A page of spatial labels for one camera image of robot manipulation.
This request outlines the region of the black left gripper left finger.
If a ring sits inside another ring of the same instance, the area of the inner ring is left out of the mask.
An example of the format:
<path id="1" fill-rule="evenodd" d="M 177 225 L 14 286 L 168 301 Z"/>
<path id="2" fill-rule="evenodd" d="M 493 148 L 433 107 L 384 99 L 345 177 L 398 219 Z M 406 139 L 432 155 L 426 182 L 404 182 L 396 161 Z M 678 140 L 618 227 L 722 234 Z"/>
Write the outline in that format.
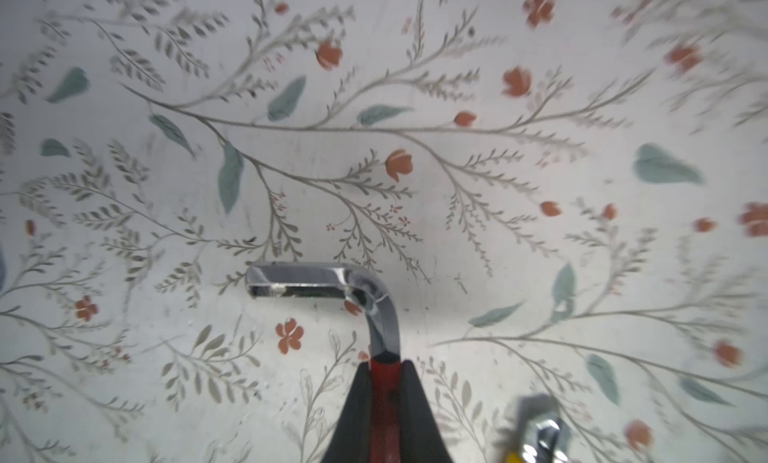
<path id="1" fill-rule="evenodd" d="M 373 386 L 367 362 L 358 365 L 322 463 L 368 463 Z"/>

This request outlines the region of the red handled hex key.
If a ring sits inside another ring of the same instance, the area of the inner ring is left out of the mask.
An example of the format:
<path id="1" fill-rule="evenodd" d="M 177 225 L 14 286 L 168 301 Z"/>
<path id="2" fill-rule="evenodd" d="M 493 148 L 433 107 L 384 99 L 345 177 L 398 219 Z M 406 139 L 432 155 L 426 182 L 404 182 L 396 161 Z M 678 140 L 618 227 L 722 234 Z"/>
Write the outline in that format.
<path id="1" fill-rule="evenodd" d="M 255 263 L 246 271 L 252 297 L 335 298 L 365 314 L 373 386 L 369 462 L 401 462 L 398 386 L 401 366 L 396 310 L 385 285 L 370 271 L 325 263 Z"/>

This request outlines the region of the yellow black utility knife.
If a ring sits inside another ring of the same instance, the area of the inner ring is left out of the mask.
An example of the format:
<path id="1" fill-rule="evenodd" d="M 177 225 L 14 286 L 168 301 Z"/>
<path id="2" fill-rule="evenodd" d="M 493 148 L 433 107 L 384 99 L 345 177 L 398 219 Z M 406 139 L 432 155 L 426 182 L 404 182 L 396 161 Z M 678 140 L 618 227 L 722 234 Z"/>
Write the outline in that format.
<path id="1" fill-rule="evenodd" d="M 522 398 L 513 417 L 504 462 L 572 462 L 572 430 L 553 396 L 537 394 Z"/>

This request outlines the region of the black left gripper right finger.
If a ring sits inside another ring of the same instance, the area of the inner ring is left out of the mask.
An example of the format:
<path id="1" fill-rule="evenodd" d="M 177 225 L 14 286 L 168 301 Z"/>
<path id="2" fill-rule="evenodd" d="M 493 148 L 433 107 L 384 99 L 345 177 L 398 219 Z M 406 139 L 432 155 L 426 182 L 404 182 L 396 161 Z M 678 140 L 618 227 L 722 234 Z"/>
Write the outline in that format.
<path id="1" fill-rule="evenodd" d="M 398 386 L 400 461 L 404 463 L 452 463 L 415 365 L 404 360 Z"/>

